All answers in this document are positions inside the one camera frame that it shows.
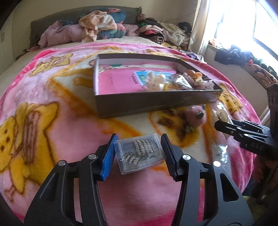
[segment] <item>window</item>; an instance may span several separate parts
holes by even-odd
[[[278,26],[263,1],[227,0],[215,38],[224,47],[232,44],[249,50],[278,72]]]

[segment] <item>pink blanket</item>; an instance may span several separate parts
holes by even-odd
[[[0,99],[0,192],[21,220],[58,160],[79,161],[106,144],[112,133],[122,139],[166,132],[170,141],[179,145],[184,153],[198,161],[212,161],[210,141],[215,139],[216,132],[209,122],[180,137],[177,133],[180,119],[163,111],[111,119],[97,117],[92,90],[94,60],[100,53],[119,52],[177,57],[201,72],[207,71],[225,89],[220,100],[231,117],[259,123],[252,106],[225,76],[172,49],[91,43],[42,51],[19,73]],[[206,107],[207,118],[211,115],[211,107]],[[177,121],[177,126],[169,129],[157,123],[160,118],[167,117]],[[232,137],[227,143],[232,176],[243,191],[250,179],[255,155],[240,149]],[[109,225],[171,224],[180,183],[169,176],[165,163],[121,175],[114,161],[110,176],[98,185]],[[203,199],[201,193],[200,208]],[[76,218],[81,221],[78,205]]]

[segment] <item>beige garment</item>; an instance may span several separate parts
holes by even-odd
[[[188,44],[189,37],[184,33],[184,30],[174,24],[160,24],[165,29],[163,34],[167,41],[172,42],[176,46]]]
[[[117,24],[107,12],[95,10],[79,20],[79,25],[84,27],[82,42],[92,42],[97,39],[100,31],[115,30]]]

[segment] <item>yellow cartoon bear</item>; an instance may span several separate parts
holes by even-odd
[[[41,185],[54,167],[53,145],[47,134],[57,112],[56,102],[25,102],[0,127],[0,172],[9,169],[13,185],[4,193],[11,202],[15,191],[24,192],[26,179]]]
[[[40,72],[46,72],[53,67],[68,65],[70,63],[69,60],[72,55],[73,53],[64,56],[50,57],[50,62],[39,63],[36,69],[29,75],[29,77],[33,77]]]

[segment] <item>pink plush ball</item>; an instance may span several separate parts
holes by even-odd
[[[189,107],[185,112],[189,125],[196,128],[206,122],[206,113],[202,106],[195,105]]]

